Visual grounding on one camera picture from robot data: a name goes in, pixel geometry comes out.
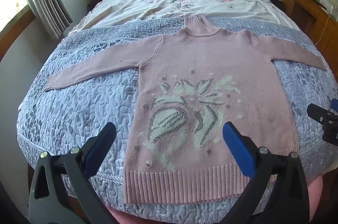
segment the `window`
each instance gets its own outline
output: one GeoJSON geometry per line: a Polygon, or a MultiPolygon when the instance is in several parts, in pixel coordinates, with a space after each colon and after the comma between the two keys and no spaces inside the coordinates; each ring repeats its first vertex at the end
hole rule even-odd
{"type": "Polygon", "coordinates": [[[26,0],[0,0],[0,32],[26,5],[26,0]]]}

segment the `blue gripper pad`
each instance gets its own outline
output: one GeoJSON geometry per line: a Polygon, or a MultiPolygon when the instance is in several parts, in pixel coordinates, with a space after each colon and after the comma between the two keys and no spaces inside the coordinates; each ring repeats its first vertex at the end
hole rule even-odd
{"type": "Polygon", "coordinates": [[[253,179],[256,173],[255,159],[243,143],[242,135],[231,122],[227,122],[223,126],[223,139],[230,149],[231,154],[236,160],[243,175],[253,179]]]}
{"type": "Polygon", "coordinates": [[[116,138],[116,128],[113,123],[107,123],[96,137],[88,139],[87,142],[96,141],[84,158],[83,176],[86,179],[96,175],[109,149],[116,138]]]}
{"type": "Polygon", "coordinates": [[[331,107],[335,111],[338,111],[338,100],[337,99],[332,99],[332,101],[331,101],[331,107]]]}

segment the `sweater sleeve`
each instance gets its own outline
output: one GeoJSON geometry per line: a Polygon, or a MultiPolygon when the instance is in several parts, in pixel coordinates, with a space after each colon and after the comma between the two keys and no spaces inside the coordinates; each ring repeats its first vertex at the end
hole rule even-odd
{"type": "Polygon", "coordinates": [[[269,57],[271,61],[300,62],[327,71],[320,57],[296,43],[271,36],[257,36],[248,30],[244,30],[242,36],[261,54],[269,57]]]}
{"type": "Polygon", "coordinates": [[[113,71],[138,67],[154,57],[161,45],[161,35],[115,44],[82,62],[49,75],[44,91],[63,89],[113,71]]]}

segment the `blue quilt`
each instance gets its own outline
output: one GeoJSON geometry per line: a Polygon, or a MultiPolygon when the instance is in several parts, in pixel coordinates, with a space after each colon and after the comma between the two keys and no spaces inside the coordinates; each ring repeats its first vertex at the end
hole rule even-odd
{"type": "MultiPolygon", "coordinates": [[[[287,39],[320,56],[304,33],[288,27],[244,19],[209,20],[230,31],[248,29],[258,35],[287,39]]],[[[73,146],[83,146],[110,121],[116,125],[118,134],[98,173],[91,178],[94,190],[107,206],[170,223],[219,222],[238,197],[200,204],[124,203],[122,168],[138,95],[137,69],[113,72],[61,90],[43,91],[48,74],[79,63],[117,43],[176,32],[183,23],[182,18],[148,19],[79,31],[64,39],[40,70],[19,112],[18,142],[29,164],[35,167],[41,151],[60,155],[73,146]]],[[[275,61],[274,65],[293,112],[305,175],[311,181],[338,160],[338,147],[322,141],[322,126],[307,116],[306,109],[308,104],[314,103],[331,110],[330,100],[338,97],[337,82],[329,68],[324,72],[288,61],[275,61]]],[[[73,195],[66,177],[64,182],[69,194],[73,195]]],[[[269,185],[256,212],[264,208],[271,189],[272,185],[269,185]]]]}

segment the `white bed sheet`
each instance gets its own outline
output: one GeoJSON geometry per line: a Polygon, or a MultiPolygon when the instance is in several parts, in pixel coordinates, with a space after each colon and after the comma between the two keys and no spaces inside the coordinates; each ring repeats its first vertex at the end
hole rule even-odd
{"type": "Polygon", "coordinates": [[[121,25],[135,19],[193,14],[272,22],[299,30],[295,22],[269,0],[103,0],[72,33],[91,27],[121,25]]]}

